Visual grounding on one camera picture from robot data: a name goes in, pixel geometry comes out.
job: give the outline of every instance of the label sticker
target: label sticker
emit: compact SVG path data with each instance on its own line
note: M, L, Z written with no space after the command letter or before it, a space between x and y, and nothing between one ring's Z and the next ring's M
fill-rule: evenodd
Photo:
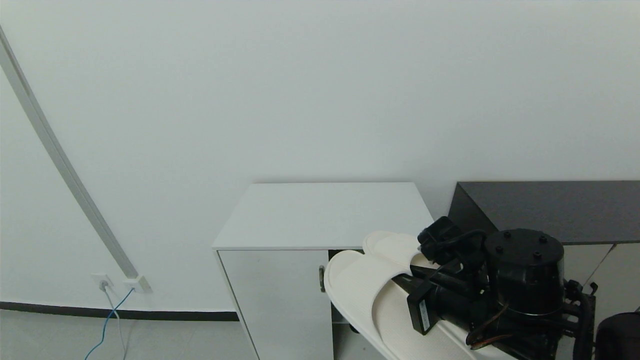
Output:
M426 331L429 328L429 313L427 312L426 300L420 301L420 317L422 318L422 327Z

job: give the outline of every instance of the blue cable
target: blue cable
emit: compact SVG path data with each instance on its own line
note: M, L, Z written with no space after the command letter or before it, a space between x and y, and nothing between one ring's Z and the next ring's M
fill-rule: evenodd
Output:
M87 353L87 355L84 357L84 360L87 360L89 358L89 355L91 355L91 353L98 348L100 345L102 345L102 343L104 342L104 333L107 331L107 322L109 321L109 318L111 318L111 315L113 315L113 313L120 307L120 305L122 305L122 303L127 300L127 297L129 297L129 295L131 295L131 293L133 292L133 288L131 288L131 290L129 290L129 293L127 294L127 296L124 297L124 299L122 299L122 301L116 305L116 307L113 308L113 310L111 310L111 312L109 313L109 315L107 316L107 318L104 321L104 325L102 326L102 339L100 340L100 342L98 343L98 345L95 345L93 347L93 349L89 350L89 353Z

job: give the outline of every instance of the white cable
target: white cable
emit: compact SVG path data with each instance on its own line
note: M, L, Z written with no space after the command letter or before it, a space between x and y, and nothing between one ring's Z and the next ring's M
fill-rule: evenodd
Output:
M111 308L113 309L113 303L111 302L111 297L109 296L109 293L107 292L107 290L104 290L104 294L107 295L107 300L109 300L109 305L111 305ZM118 318L118 332L120 333L120 342L122 343L122 360L125 360L125 358L127 357L127 346L124 345L124 338L122 337L122 328L120 327L120 315L118 315L118 311L114 311L113 312L116 315L116 318Z

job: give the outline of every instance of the cabinet door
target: cabinet door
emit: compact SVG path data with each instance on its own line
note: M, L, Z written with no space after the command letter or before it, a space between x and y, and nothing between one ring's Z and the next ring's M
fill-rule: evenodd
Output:
M326 250L221 250L260 360L332 360L331 303L320 291Z
M640 306L640 243L619 244L611 250L590 281L598 284L596 326L609 316Z
M564 278L576 280L585 286L585 292L591 292L587 279L596 271L598 265L611 249L612 245L565 245Z

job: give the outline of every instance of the white wall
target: white wall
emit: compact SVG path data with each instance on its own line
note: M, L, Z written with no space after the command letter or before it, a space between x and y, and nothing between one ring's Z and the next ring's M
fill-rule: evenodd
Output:
M637 179L639 15L609 2L5 0L1 22L154 288L129 308L228 310L209 245L253 181L410 180L435 217L461 180ZM88 274L122 274L3 81L1 300L104 307Z

